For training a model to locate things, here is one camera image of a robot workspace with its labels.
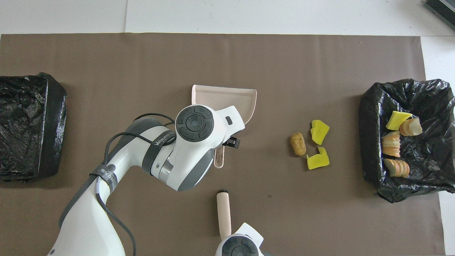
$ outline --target beige handle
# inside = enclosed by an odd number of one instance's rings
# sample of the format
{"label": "beige handle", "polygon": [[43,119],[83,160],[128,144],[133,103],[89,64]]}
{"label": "beige handle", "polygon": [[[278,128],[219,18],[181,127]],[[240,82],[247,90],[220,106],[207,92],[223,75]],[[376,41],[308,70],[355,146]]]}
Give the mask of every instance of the beige handle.
{"label": "beige handle", "polygon": [[220,228],[221,240],[232,234],[231,230],[231,208],[229,206],[229,194],[220,192],[217,194],[218,226]]}

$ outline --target white tabletop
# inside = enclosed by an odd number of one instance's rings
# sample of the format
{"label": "white tabletop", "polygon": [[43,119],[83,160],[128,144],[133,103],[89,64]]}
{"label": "white tabletop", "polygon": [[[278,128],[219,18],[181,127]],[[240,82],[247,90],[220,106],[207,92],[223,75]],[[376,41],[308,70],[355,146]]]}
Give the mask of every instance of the white tabletop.
{"label": "white tabletop", "polygon": [[[421,36],[426,78],[455,83],[455,30],[422,0],[0,1],[0,34],[118,32]],[[439,197],[455,255],[455,195]]]}

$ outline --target beige dustpan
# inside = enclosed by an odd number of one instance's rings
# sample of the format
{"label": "beige dustpan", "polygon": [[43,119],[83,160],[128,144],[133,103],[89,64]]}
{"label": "beige dustpan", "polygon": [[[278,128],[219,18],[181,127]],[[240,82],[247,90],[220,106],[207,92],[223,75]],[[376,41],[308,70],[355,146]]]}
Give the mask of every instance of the beige dustpan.
{"label": "beige dustpan", "polygon": [[[193,85],[191,104],[206,105],[214,110],[235,106],[246,124],[253,116],[257,94],[255,89]],[[216,168],[223,167],[223,164],[224,146],[215,150],[215,161],[213,162]]]}

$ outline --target brown paper sheet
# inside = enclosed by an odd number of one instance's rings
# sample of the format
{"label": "brown paper sheet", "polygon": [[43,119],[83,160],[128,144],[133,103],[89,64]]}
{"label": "brown paper sheet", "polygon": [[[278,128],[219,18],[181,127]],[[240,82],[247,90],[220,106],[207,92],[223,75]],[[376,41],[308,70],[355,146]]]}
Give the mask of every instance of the brown paper sheet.
{"label": "brown paper sheet", "polygon": [[[132,230],[138,255],[214,255],[216,193],[230,191],[232,225],[249,223],[274,256],[444,254],[437,194],[390,204],[363,180],[357,108],[374,82],[425,79],[420,39],[387,36],[2,35],[1,75],[47,72],[68,92],[59,173],[0,184],[0,254],[45,255],[67,202],[136,116],[175,117],[193,84],[255,88],[256,111],[194,189],[176,192],[132,168],[107,205]],[[308,171],[288,139],[330,126],[328,167]],[[115,224],[131,255],[131,243]]]}

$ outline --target black plastic bag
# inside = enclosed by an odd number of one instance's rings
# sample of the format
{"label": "black plastic bag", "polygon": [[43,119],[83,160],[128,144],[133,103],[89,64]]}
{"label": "black plastic bag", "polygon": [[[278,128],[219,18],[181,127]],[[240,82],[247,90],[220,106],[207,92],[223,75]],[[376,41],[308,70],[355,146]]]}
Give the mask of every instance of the black plastic bag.
{"label": "black plastic bag", "polygon": [[50,75],[0,77],[0,178],[30,180],[58,171],[66,91]]}
{"label": "black plastic bag", "polygon": [[[417,136],[400,136],[400,158],[381,153],[381,137],[391,132],[385,125],[393,110],[419,117],[423,129]],[[453,110],[450,85],[440,79],[375,83],[362,96],[359,107],[362,168],[364,178],[375,185],[380,197],[394,203],[436,191],[455,193]],[[409,177],[390,177],[383,158],[407,162]]]}

